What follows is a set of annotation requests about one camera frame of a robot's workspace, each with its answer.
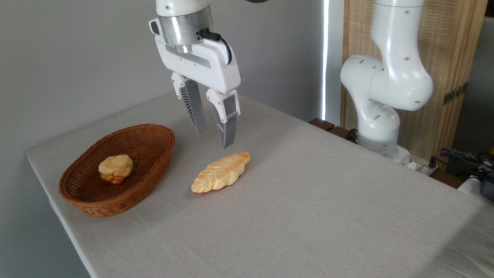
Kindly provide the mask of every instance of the bright light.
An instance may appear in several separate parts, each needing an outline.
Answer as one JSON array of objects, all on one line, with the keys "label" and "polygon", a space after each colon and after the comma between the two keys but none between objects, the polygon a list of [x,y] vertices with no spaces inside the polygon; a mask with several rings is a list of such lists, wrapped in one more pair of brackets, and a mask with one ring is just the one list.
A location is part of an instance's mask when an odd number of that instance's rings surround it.
[{"label": "bright light", "polygon": [[326,120],[326,71],[328,69],[328,40],[329,40],[329,0],[324,0],[324,27],[323,27],[323,87],[321,89],[321,119]]}]

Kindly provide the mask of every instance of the bread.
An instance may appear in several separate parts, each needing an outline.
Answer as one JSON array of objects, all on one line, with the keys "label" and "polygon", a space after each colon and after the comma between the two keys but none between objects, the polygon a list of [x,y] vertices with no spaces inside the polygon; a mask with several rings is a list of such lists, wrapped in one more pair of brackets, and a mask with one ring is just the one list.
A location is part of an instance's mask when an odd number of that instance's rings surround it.
[{"label": "bread", "polygon": [[98,167],[101,178],[114,185],[123,183],[130,176],[133,169],[132,159],[126,154],[110,156],[101,162]]},{"label": "bread", "polygon": [[192,191],[206,193],[232,185],[244,173],[245,165],[250,161],[248,152],[225,156],[209,164],[192,184]]}]

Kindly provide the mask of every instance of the wicker basket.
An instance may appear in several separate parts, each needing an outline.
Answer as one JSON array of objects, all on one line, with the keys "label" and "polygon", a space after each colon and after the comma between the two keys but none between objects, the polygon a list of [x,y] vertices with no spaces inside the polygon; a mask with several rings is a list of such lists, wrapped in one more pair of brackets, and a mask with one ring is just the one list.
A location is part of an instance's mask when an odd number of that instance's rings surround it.
[{"label": "wicker basket", "polygon": [[[170,166],[175,135],[171,129],[143,124],[105,136],[65,171],[59,192],[85,213],[102,217],[124,212],[144,198]],[[134,163],[132,174],[120,185],[101,179],[99,164],[108,156],[127,154]]]}]

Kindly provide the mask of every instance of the gray tablecloth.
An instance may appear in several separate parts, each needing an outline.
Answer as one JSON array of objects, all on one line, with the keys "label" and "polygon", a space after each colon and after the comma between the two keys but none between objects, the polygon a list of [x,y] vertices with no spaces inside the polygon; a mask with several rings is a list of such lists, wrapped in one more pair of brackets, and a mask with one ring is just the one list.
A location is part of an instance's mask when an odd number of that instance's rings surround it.
[{"label": "gray tablecloth", "polygon": [[[494,277],[494,209],[279,111],[241,98],[223,150],[212,108],[195,134],[173,94],[28,153],[92,277]],[[103,136],[156,123],[176,135],[156,189],[116,216],[65,202],[58,182]],[[210,162],[248,151],[237,183],[197,194]]]}]

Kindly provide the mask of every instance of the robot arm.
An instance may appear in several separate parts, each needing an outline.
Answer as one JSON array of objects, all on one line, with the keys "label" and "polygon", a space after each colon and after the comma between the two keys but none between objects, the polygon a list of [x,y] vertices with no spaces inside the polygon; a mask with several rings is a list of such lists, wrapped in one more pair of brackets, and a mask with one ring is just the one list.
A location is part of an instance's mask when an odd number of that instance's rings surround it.
[{"label": "robot arm", "polygon": [[423,2],[375,2],[370,36],[381,52],[382,66],[376,68],[370,95],[396,109],[419,110],[432,95],[432,79],[420,61],[417,47]]},{"label": "robot arm", "polygon": [[393,108],[415,111],[432,95],[432,79],[417,47],[424,0],[376,0],[371,38],[382,58],[354,55],[341,81],[358,116],[358,144],[407,165],[408,151],[397,145],[400,119]]},{"label": "robot arm", "polygon": [[156,46],[171,76],[178,99],[185,103],[197,133],[207,129],[197,83],[209,87],[223,148],[233,144],[240,105],[240,74],[235,54],[214,33],[210,0],[157,0],[158,18],[149,22]]}]

